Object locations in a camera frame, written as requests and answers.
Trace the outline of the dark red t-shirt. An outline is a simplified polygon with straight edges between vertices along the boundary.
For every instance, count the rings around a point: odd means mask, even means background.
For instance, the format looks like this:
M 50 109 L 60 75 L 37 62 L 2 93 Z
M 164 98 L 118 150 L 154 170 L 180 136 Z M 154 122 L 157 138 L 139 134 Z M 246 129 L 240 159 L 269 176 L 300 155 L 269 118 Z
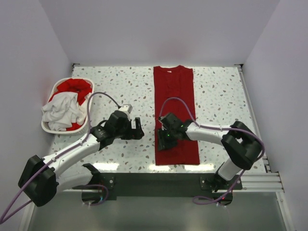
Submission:
M 158 150 L 158 121 L 164 101 L 178 97 L 185 101 L 192 116 L 195 116 L 193 70 L 184 66 L 172 68 L 154 67 L 154 103 L 155 103 L 155 164 L 156 165 L 198 165 L 200 164 L 197 141 L 178 141 L 170 150 Z

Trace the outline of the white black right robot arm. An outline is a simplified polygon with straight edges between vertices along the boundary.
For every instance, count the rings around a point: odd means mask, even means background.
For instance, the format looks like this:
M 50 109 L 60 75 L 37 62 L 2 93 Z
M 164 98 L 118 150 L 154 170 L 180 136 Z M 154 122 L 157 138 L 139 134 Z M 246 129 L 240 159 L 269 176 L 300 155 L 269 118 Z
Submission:
M 217 189 L 226 189 L 231 180 L 243 170 L 250 170 L 264 154 L 262 141 L 242 122 L 228 127 L 211 127 L 188 119 L 181 121 L 173 113 L 159 117 L 158 150 L 170 150 L 180 141 L 206 141 L 224 147 L 229 159 L 225 161 L 208 182 Z

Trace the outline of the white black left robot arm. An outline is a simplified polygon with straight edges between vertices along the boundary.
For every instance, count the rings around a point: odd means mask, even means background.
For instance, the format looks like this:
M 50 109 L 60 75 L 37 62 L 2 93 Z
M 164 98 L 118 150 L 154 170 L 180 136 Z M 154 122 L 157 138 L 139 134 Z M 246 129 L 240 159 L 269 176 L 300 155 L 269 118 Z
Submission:
M 143 136 L 140 118 L 131 120 L 128 112 L 116 110 L 62 152 L 29 158 L 18 186 L 36 206 L 44 206 L 59 192 L 59 177 L 72 165 L 111 145 L 115 139 L 140 140 Z

